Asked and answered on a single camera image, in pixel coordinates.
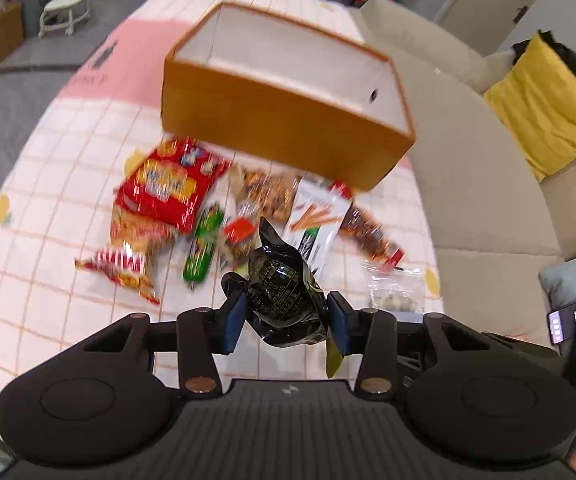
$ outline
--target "beige sofa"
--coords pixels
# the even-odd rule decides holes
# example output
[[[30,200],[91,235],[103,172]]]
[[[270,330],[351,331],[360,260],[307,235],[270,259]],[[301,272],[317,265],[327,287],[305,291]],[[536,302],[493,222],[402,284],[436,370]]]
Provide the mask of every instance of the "beige sofa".
[[[482,58],[389,0],[352,12],[406,89],[417,131],[410,158],[446,313],[476,330],[549,345],[538,273],[576,256],[576,161],[540,185],[482,99],[513,53]]]

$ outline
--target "display screen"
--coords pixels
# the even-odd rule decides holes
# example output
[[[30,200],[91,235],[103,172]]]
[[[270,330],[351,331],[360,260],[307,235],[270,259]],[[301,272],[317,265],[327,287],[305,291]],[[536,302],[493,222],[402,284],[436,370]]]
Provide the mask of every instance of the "display screen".
[[[563,343],[575,335],[576,303],[548,314],[548,328],[553,345]]]

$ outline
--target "round pad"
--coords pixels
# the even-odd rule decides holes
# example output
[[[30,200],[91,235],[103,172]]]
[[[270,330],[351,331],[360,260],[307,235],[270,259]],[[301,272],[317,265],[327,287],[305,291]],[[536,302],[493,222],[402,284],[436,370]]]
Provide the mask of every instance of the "round pad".
[[[0,394],[0,433],[20,457],[91,466],[146,445],[170,415],[166,387],[112,354],[78,352],[48,361]]]
[[[576,433],[572,386],[506,352],[454,352],[411,385],[407,411],[428,440],[482,462],[559,456]]]

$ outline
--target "screw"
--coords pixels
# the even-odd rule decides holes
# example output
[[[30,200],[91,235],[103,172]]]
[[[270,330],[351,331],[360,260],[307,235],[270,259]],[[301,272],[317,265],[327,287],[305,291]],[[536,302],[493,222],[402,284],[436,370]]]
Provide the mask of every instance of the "screw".
[[[195,394],[207,394],[217,387],[217,383],[210,377],[191,377],[184,383],[184,386]]]
[[[360,384],[361,389],[369,394],[385,394],[390,391],[392,385],[383,377],[368,377]]]

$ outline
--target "plastic zip bag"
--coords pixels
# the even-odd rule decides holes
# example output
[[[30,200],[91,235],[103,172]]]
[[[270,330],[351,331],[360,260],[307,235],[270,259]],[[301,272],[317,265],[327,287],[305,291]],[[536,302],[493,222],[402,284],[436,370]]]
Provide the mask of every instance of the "plastic zip bag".
[[[364,268],[369,275],[370,306],[393,313],[398,321],[422,322],[426,313],[423,270],[390,269],[371,262]]]

